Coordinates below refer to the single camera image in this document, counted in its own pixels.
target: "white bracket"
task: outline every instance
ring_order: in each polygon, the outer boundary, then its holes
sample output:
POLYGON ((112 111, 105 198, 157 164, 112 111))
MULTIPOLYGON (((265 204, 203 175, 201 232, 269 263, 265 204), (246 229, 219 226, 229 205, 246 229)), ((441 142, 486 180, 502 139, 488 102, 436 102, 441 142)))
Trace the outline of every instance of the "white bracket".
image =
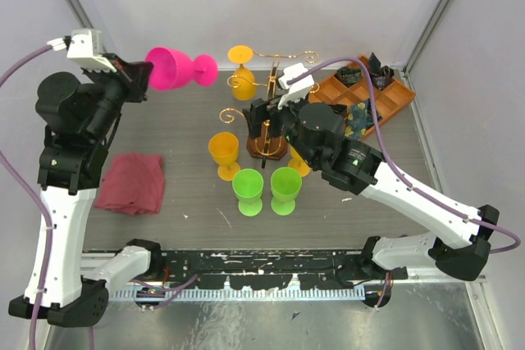
MULTIPOLYGON (((70 196, 67 189, 48 186, 40 193, 42 202, 51 215, 53 226, 51 256, 42 296, 43 307, 50 307, 52 303, 65 306, 80 296, 80 257, 85 226, 96 190, 80 190, 75 196, 70 196)), ((39 290, 46 231, 46 222, 42 217, 34 268, 24 293, 30 303, 34 303, 39 290)))
POLYGON ((403 238, 381 237, 374 247, 372 259, 384 270, 400 266, 435 267, 436 261, 428 256, 435 241, 436 236, 432 233, 403 238))
POLYGON ((71 32, 67 58, 86 70, 116 72, 113 64, 103 56, 102 32, 80 29, 71 32))
POLYGON ((126 246, 114 258, 84 275, 86 279, 106 280, 109 294, 149 269, 151 252, 139 246, 126 246))
MULTIPOLYGON (((428 201, 413 190, 408 189, 385 162, 382 162, 379 167, 377 167, 374 177, 377 179, 377 183, 368 186, 360 195, 382 202, 394 208, 396 211, 401 212, 408 218, 429 229, 449 248, 459 249, 472 244, 470 238, 473 235, 477 235, 479 225, 471 221, 462 220, 445 209, 438 207, 433 202, 428 201)), ((404 174, 404 177, 414 188, 425 191, 437 200, 467 214, 469 218, 482 219, 478 214, 477 208, 456 202, 452 198, 448 198, 422 182, 419 182, 410 175, 404 174)))
POLYGON ((313 77, 311 75, 292 85, 288 85, 288 81, 295 77, 299 77, 307 71, 308 69, 304 67, 303 63, 296 63, 295 65, 283 69, 284 75, 279 78, 279 85, 286 90, 287 93, 282 95, 279 105, 277 106, 279 109, 282 109, 282 107, 286 106, 289 102, 296 102, 301 98, 306 98, 306 95, 314 85, 313 77))

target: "wooden stand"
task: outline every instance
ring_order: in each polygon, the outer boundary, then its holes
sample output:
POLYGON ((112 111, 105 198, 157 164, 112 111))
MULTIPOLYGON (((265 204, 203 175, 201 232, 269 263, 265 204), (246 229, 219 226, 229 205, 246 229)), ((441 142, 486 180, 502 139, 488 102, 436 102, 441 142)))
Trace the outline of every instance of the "wooden stand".
POLYGON ((278 137, 270 139, 270 148, 267 150, 269 155, 262 155, 260 152, 264 152, 264 136, 267 132, 267 126, 262 125, 261 136, 255 140, 248 137, 246 143, 246 149, 251 157, 256 159, 280 160, 288 152, 288 142, 284 137, 278 137))
MULTIPOLYGON (((368 59, 366 57, 360 57, 359 60, 368 66, 368 59)), ((349 63, 349 66, 358 67, 352 63, 349 63)), ((401 84, 396 79, 393 79, 392 83, 382 91, 374 88, 376 107, 382 116, 379 125, 383 126, 386 122, 397 115, 398 112, 413 101, 415 96, 415 92, 401 84)), ((309 95, 310 102, 345 104, 348 107, 357 102, 366 100, 367 98, 370 98, 370 95, 368 94, 368 87, 365 79, 362 79, 357 84, 347 88, 334 75, 328 77, 319 84, 318 92, 310 93, 309 95)), ((368 129, 361 139, 365 139, 373 132, 373 127, 368 129)))

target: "white wall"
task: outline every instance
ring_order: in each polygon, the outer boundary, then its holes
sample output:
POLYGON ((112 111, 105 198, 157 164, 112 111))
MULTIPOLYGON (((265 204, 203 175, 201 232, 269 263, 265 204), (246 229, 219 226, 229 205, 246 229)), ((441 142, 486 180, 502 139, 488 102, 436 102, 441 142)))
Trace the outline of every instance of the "white wall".
MULTIPOLYGON (((208 52, 231 66, 228 49, 262 53, 369 54, 404 64, 438 0, 81 0, 124 58, 153 46, 208 52)), ((266 66, 255 58, 250 66, 266 66)))
MULTIPOLYGON (((77 25, 64 0, 2 0, 0 74, 49 39, 77 25)), ((0 149, 36 188, 44 124, 34 112, 36 89, 47 75, 75 70, 64 52, 51 52, 14 74, 0 89, 0 149)), ((23 294, 33 267, 39 214, 22 189, 0 167, 0 348, 27 339, 26 321, 7 314, 9 301, 23 294)))
MULTIPOLYGON (((525 2, 454 0, 412 73, 445 191, 500 209, 525 238, 525 2)), ((495 237, 493 244, 508 242, 495 237)), ((522 349, 525 246, 487 276, 511 348, 522 349)))

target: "plastic cup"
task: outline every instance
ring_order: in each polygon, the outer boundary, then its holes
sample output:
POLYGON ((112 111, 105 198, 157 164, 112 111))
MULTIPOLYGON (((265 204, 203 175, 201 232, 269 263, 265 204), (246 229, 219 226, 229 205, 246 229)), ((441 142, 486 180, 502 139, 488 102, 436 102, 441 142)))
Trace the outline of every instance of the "plastic cup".
POLYGON ((264 179, 263 176, 251 168, 239 171, 231 183, 235 196, 239 200, 239 211, 245 216, 255 216, 263 209, 264 179))
POLYGON ((308 175, 310 173, 310 167, 308 167, 308 164, 306 164, 294 147, 290 147, 290 154, 292 155, 292 159, 288 161, 288 167, 299 172, 301 176, 308 175))
POLYGON ((192 61, 188 55, 176 49, 156 47, 148 52, 145 61, 153 63, 149 84, 156 90, 182 88, 191 80, 209 86, 215 83, 219 75, 217 62, 206 54, 192 61))
POLYGON ((246 45, 236 45, 233 48, 230 48, 228 51, 228 59, 232 63, 242 65, 243 63, 248 63, 253 56, 252 48, 246 45))
POLYGON ((239 140, 232 133, 215 134, 208 144, 212 159, 219 165, 217 174, 222 180, 232 180, 240 171, 237 163, 239 157, 239 140))
POLYGON ((251 100, 257 92, 253 73, 243 65, 240 65, 234 75, 238 76, 231 79, 231 84, 233 85, 231 94, 233 94, 233 97, 242 101, 251 100))
POLYGON ((295 209, 295 198, 298 196, 303 179, 299 172, 290 167, 275 170, 271 179, 272 210, 281 216, 292 213, 295 209))

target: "silver floor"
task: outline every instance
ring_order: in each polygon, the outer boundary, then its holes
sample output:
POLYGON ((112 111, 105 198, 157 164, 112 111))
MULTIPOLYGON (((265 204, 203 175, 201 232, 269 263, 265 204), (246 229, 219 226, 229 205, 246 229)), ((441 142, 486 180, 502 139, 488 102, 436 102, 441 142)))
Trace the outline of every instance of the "silver floor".
MULTIPOLYGON (((95 348, 156 350, 477 350, 465 284, 396 283, 375 312, 361 302, 176 302, 142 312, 110 304, 95 348)), ((88 348, 87 329, 53 328, 46 350, 88 348)))

